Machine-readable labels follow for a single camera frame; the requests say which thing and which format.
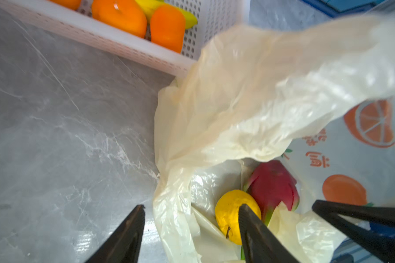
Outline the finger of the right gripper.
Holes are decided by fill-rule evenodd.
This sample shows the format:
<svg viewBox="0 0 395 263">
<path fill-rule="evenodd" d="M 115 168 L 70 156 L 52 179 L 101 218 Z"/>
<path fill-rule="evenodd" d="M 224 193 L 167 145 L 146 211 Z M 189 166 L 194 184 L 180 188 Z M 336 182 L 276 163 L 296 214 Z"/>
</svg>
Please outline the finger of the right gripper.
<svg viewBox="0 0 395 263">
<path fill-rule="evenodd" d="M 312 210 L 384 263 L 395 263 L 395 237 L 381 236 L 363 227 L 368 222 L 395 229 L 395 208 L 317 200 Z"/>
</svg>

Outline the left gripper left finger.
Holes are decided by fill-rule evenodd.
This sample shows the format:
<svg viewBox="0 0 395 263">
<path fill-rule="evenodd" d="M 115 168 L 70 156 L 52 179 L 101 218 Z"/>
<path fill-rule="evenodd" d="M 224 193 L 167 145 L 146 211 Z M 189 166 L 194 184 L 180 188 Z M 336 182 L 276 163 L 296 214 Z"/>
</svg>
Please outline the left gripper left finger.
<svg viewBox="0 0 395 263">
<path fill-rule="evenodd" d="M 145 225 L 145 206 L 137 205 L 88 263 L 137 263 Z"/>
</svg>

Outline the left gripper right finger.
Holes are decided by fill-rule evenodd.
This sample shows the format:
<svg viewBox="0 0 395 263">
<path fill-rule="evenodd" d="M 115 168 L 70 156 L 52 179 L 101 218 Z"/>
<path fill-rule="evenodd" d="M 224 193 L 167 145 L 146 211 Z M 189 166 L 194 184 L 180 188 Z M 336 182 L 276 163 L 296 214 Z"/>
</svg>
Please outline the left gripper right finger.
<svg viewBox="0 0 395 263">
<path fill-rule="evenodd" d="M 298 263 L 251 208 L 239 208 L 239 229 L 247 263 Z"/>
</svg>

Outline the pink dragon fruit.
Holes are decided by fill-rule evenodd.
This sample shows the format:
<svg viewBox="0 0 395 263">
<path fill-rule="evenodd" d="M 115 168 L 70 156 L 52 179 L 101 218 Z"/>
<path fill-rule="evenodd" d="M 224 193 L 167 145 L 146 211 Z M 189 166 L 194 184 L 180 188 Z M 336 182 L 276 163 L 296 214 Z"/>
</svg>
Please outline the pink dragon fruit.
<svg viewBox="0 0 395 263">
<path fill-rule="evenodd" d="M 280 203 L 289 211 L 297 209 L 300 197 L 296 179 L 280 161 L 259 164 L 244 183 L 243 190 L 251 195 L 260 207 L 262 221 L 268 225 L 273 212 Z"/>
</svg>

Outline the yellowish translucent plastic bag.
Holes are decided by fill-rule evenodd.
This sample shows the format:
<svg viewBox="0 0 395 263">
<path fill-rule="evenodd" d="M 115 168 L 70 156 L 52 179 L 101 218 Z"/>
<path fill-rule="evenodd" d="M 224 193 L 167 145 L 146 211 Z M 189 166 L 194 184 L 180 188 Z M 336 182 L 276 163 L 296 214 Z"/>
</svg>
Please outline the yellowish translucent plastic bag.
<svg viewBox="0 0 395 263">
<path fill-rule="evenodd" d="M 304 31 L 239 25 L 158 95 L 153 200 L 170 263 L 238 263 L 215 206 L 277 160 L 300 203 L 268 228 L 302 263 L 328 263 L 345 235 L 317 200 L 395 207 L 395 15 L 347 16 Z"/>
</svg>

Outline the orange fruit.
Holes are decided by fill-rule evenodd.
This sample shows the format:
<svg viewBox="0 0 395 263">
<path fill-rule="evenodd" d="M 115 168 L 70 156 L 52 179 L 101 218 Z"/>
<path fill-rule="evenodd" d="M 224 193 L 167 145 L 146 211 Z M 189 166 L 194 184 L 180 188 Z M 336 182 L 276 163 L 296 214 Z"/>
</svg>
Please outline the orange fruit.
<svg viewBox="0 0 395 263">
<path fill-rule="evenodd" d="M 147 33 L 147 18 L 136 1 L 95 0 L 91 5 L 92 17 L 139 38 Z"/>
<path fill-rule="evenodd" d="M 176 53 L 182 52 L 185 17 L 171 5 L 160 6 L 150 21 L 151 42 Z"/>
<path fill-rule="evenodd" d="M 74 11 L 78 10 L 82 2 L 82 0 L 50 0 L 50 1 Z"/>
</svg>

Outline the yellow lemon fruit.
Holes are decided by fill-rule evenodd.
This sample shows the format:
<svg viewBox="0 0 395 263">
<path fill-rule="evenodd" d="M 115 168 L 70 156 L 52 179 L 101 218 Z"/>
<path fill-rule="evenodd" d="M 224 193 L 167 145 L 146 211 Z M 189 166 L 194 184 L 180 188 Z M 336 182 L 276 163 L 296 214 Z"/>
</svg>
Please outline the yellow lemon fruit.
<svg viewBox="0 0 395 263">
<path fill-rule="evenodd" d="M 224 194 L 215 207 L 216 221 L 219 229 L 226 239 L 242 245 L 239 228 L 239 208 L 248 205 L 251 210 L 261 219 L 261 210 L 254 198 L 242 190 L 232 190 Z"/>
</svg>

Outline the white perforated plastic basket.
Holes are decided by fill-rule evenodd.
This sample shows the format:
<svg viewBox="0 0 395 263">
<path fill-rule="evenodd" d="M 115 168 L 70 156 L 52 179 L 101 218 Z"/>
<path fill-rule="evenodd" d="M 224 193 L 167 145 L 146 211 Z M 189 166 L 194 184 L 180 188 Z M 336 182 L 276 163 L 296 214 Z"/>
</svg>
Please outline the white perforated plastic basket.
<svg viewBox="0 0 395 263">
<path fill-rule="evenodd" d="M 197 25 L 184 35 L 180 54 L 138 38 L 91 17 L 92 1 L 73 11 L 51 1 L 0 1 L 0 8 L 24 23 L 133 60 L 150 68 L 184 76 L 213 38 L 236 24 L 249 22 L 250 1 L 169 1 L 193 13 Z"/>
</svg>

